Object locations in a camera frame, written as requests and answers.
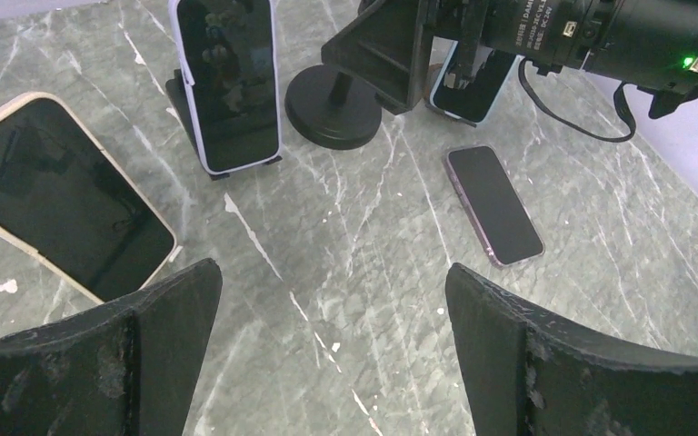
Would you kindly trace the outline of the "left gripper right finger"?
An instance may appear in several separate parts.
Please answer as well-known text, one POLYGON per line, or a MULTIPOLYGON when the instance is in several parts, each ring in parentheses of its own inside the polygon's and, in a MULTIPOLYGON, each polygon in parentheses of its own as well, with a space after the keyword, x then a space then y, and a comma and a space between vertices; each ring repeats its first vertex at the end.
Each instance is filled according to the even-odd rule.
POLYGON ((698 435, 698 357, 595 331, 460 263, 445 295, 479 435, 698 435))

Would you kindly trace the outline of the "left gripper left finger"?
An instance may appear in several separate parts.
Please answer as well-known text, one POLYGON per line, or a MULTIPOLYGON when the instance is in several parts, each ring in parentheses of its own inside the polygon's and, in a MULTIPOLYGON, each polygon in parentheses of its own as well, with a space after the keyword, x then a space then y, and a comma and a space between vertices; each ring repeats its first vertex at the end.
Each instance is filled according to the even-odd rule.
POLYGON ((116 300, 0 338, 0 435, 179 435, 222 292, 203 259, 116 300))

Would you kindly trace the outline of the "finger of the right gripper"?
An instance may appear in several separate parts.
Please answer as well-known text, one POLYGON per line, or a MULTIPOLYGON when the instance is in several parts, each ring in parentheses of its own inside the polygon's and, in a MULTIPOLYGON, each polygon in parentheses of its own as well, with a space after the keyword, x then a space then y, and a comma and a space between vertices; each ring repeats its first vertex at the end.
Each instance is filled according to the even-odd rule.
POLYGON ((369 3, 321 48, 321 60, 367 82, 392 114, 412 111, 424 93, 434 32, 428 1, 369 3))

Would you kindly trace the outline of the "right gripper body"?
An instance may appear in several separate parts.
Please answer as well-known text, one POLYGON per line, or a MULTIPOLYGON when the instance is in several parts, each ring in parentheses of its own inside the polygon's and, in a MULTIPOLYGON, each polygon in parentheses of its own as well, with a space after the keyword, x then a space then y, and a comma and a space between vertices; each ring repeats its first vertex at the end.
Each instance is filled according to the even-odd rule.
POLYGON ((456 42, 455 66, 442 63, 444 84, 462 90, 472 84, 496 49, 489 30, 501 1, 430 1, 425 24, 435 39, 456 42))

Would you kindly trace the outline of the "black round base phone stand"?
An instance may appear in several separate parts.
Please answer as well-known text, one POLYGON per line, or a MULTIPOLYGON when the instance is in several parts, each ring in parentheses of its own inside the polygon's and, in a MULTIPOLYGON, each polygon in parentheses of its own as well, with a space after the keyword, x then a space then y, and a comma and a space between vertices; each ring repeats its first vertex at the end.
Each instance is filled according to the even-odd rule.
POLYGON ((293 78, 284 109, 301 136, 337 151, 368 144, 382 120, 381 105, 369 84, 325 64, 308 67, 293 78))

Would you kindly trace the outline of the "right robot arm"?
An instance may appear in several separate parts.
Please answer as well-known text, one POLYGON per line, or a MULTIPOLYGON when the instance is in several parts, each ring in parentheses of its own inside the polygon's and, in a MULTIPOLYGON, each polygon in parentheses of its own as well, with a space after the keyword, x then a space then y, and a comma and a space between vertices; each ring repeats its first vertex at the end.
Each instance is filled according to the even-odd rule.
POLYGON ((461 85, 488 48, 633 84, 653 97, 653 119, 698 98, 698 1, 373 1, 321 58, 399 114, 421 99, 436 37, 459 43, 461 85))

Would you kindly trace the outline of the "black phone without case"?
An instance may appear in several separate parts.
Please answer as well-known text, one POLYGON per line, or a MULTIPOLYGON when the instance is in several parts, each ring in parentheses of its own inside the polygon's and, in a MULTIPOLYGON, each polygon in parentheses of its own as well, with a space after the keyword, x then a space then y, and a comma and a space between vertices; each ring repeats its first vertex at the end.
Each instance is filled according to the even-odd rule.
POLYGON ((444 167, 494 265, 504 268, 544 253, 543 241, 491 147, 476 145, 450 150, 444 167))

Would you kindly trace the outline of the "phone with beige case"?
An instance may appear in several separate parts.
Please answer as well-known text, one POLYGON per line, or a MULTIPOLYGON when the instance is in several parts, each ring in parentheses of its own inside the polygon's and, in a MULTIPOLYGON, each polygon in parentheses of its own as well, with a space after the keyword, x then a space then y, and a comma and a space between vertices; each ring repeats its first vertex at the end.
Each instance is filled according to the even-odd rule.
POLYGON ((175 231, 59 97, 0 107, 0 237, 96 302, 146 286, 175 231))

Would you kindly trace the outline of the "phone with light blue case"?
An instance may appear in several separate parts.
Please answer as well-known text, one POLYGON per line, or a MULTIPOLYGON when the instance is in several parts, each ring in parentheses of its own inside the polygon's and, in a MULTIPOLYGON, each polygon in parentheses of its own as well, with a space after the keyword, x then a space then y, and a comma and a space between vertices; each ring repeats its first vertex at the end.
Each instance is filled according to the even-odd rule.
POLYGON ((450 88, 446 85, 446 76, 455 67, 458 47, 458 42, 452 42, 444 62, 430 67, 429 90, 424 102, 437 114, 476 127, 491 112, 516 55, 485 48, 481 51, 485 54, 485 62, 477 71, 475 80, 464 89, 450 88))

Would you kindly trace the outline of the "phone with lilac case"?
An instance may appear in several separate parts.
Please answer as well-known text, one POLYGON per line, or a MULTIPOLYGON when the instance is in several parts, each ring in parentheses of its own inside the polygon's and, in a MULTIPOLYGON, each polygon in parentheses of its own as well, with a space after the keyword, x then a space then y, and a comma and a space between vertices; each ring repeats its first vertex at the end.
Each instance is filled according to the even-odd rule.
POLYGON ((171 1, 168 12, 203 169, 224 173, 281 153, 274 9, 269 1, 171 1), (231 116, 275 111, 234 140, 212 135, 231 116))

